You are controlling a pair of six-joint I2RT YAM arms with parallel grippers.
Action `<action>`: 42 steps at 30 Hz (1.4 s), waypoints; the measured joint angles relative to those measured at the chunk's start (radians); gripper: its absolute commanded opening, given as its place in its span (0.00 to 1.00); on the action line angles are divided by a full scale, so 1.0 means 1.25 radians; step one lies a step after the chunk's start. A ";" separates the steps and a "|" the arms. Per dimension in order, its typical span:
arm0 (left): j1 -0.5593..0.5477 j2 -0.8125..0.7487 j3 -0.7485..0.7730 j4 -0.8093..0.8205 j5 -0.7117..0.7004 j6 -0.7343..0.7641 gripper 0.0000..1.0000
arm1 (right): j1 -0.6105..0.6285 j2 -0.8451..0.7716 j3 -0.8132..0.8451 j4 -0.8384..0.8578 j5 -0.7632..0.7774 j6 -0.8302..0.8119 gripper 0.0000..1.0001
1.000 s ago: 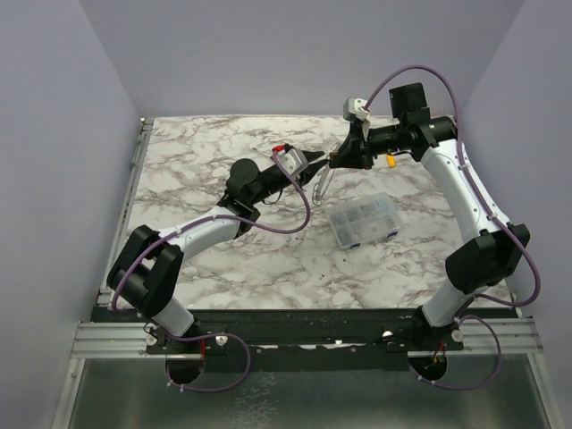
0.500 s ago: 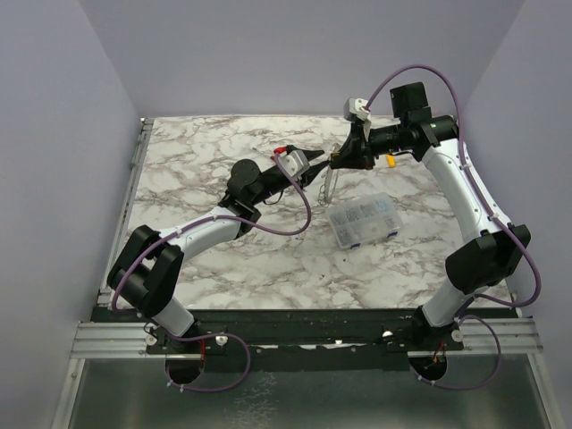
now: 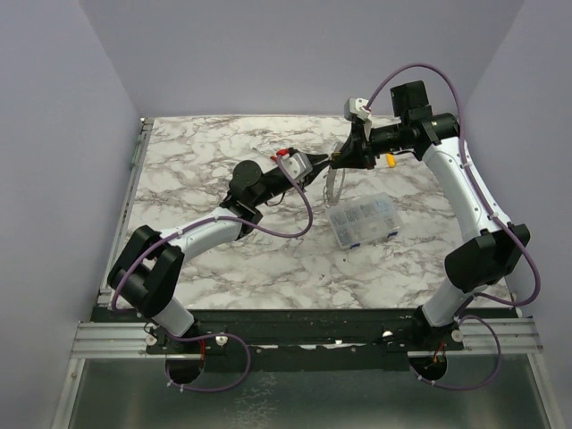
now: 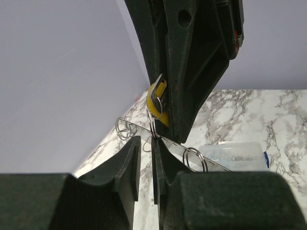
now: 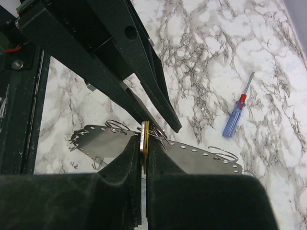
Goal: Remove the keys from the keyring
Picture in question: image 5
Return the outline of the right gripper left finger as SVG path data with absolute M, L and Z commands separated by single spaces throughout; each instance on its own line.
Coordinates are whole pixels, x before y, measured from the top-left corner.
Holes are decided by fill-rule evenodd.
M 132 230 L 142 222 L 140 141 L 96 173 L 0 178 L 3 230 Z

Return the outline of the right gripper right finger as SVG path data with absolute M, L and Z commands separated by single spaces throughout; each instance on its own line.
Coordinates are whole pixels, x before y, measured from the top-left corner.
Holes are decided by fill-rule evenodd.
M 151 230 L 276 230 L 265 189 L 256 178 L 187 174 L 160 141 L 149 141 L 146 186 Z

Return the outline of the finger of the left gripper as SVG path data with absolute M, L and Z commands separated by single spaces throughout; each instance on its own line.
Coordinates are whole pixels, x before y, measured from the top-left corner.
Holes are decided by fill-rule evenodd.
M 88 0 L 26 0 L 19 7 L 21 33 L 108 96 L 138 123 L 158 126 L 125 84 L 135 74 Z
M 149 99 L 178 132 L 182 125 L 169 100 L 161 60 L 129 0 L 89 0 L 89 6 L 108 30 L 115 46 L 139 79 Z

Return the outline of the yellow plastic key tag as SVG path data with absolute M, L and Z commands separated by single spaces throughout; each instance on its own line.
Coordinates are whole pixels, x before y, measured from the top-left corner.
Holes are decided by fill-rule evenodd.
M 149 153 L 149 121 L 142 121 L 140 152 L 142 154 L 144 174 L 146 175 L 148 168 L 147 158 Z

